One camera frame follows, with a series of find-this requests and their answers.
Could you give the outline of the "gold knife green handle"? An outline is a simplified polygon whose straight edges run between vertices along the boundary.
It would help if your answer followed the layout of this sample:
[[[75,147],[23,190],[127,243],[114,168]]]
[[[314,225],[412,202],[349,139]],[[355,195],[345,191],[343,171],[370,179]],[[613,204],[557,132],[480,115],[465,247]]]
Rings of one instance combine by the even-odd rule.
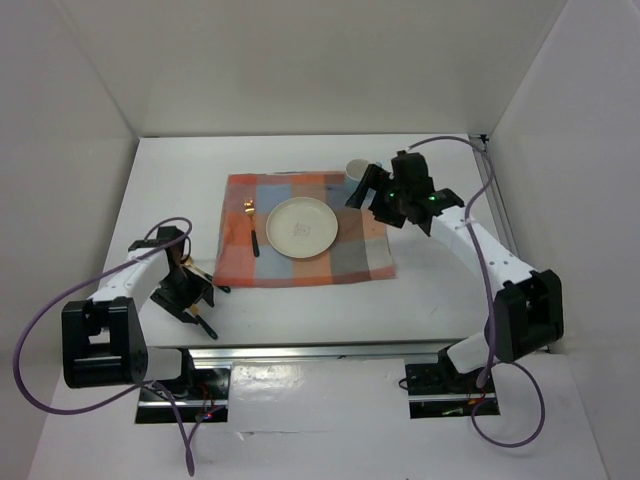
[[[207,321],[199,314],[198,308],[193,305],[190,309],[190,316],[193,319],[193,323],[200,326],[206,334],[213,340],[218,339],[216,331],[207,323]]]

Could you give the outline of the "cream ceramic plate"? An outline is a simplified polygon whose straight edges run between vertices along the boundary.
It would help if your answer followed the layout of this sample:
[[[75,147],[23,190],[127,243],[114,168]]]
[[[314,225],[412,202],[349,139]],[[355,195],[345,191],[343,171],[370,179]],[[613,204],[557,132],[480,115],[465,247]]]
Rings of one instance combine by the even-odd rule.
[[[265,226],[270,245],[293,259],[309,259],[328,250],[337,238],[338,220],[324,202],[295,197],[281,202]]]

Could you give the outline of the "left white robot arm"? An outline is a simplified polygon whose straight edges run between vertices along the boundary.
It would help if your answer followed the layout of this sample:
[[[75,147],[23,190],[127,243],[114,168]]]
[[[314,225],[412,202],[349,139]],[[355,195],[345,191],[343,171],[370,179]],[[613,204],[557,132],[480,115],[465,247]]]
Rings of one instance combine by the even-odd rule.
[[[84,301],[67,303],[61,315],[63,373],[68,387],[136,385],[149,378],[150,354],[139,310],[152,301],[182,323],[218,334],[196,312],[214,305],[211,280],[185,265],[188,235],[160,226],[155,236],[134,241],[127,266]]]

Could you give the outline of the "gold fork green handle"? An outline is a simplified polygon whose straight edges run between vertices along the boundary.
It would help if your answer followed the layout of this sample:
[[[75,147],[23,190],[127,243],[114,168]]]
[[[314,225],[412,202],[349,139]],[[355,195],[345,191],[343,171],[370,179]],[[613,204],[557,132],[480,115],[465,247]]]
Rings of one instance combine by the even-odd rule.
[[[244,212],[247,215],[250,223],[250,234],[253,255],[258,258],[260,256],[259,243],[257,239],[256,225],[255,225],[255,202],[252,198],[246,198],[243,202]]]

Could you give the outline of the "light blue mug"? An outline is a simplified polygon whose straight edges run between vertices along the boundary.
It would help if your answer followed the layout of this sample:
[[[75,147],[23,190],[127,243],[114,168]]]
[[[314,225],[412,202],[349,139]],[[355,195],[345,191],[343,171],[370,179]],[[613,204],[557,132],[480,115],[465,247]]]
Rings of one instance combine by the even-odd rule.
[[[344,170],[344,185],[349,195],[355,192],[369,165],[381,167],[380,162],[370,162],[365,159],[354,159],[347,163]]]

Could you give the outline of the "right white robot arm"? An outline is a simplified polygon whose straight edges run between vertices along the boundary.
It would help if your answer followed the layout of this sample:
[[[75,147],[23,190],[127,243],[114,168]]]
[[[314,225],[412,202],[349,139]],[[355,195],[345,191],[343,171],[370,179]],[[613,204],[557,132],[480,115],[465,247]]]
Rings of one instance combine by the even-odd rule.
[[[410,222],[447,247],[484,284],[488,319],[483,329],[439,354],[436,379],[460,391],[476,374],[484,386],[498,362],[512,363],[564,335],[562,284],[510,252],[470,214],[452,190],[438,190],[419,153],[399,153],[385,170],[370,164],[347,206],[368,207],[376,221],[401,228]]]

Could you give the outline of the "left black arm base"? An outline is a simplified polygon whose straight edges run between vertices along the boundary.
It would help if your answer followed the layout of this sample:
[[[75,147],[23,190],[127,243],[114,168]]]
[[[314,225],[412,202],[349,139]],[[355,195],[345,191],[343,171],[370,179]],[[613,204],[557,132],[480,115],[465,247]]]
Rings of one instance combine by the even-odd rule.
[[[172,380],[161,380],[176,403],[181,420],[186,424],[226,423],[231,368],[229,366],[192,369]],[[171,403],[166,393],[152,386],[140,392],[135,423],[141,425],[175,424]]]

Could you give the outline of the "orange blue checkered cloth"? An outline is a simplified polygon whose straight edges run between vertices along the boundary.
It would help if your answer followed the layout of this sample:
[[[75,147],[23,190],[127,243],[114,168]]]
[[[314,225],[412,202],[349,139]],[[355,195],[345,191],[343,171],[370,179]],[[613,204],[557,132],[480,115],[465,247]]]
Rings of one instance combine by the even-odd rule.
[[[347,208],[350,196],[339,171],[233,174],[221,209],[215,285],[242,288],[307,287],[385,280],[396,276],[386,226],[368,210]],[[265,226],[271,211],[295,197],[316,198],[338,220],[337,238],[328,251],[311,259],[293,259],[269,243]],[[255,202],[260,256],[253,255],[250,223],[243,202]]]

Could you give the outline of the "gold spoon green handle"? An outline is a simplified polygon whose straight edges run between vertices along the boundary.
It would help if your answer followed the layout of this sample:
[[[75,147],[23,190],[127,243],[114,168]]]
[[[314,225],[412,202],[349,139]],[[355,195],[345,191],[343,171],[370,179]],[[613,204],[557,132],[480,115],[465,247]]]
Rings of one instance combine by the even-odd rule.
[[[224,286],[224,285],[215,285],[214,281],[213,281],[213,276],[211,274],[209,274],[208,272],[204,271],[203,269],[201,269],[200,267],[198,267],[194,260],[188,256],[184,259],[181,260],[181,264],[186,267],[189,271],[193,272],[194,274],[202,277],[204,280],[207,280],[209,283],[211,283],[215,288],[217,288],[218,290],[226,293],[226,294],[230,294],[231,293],[231,288],[229,286]]]

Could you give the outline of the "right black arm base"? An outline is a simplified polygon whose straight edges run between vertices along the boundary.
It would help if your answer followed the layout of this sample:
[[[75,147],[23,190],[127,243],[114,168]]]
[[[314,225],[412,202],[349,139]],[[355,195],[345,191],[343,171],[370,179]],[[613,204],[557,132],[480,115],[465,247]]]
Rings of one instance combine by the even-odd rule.
[[[436,364],[406,364],[398,381],[408,394],[411,419],[469,417],[474,408],[479,416],[497,416],[500,407],[492,380],[479,388],[477,371],[452,374]]]

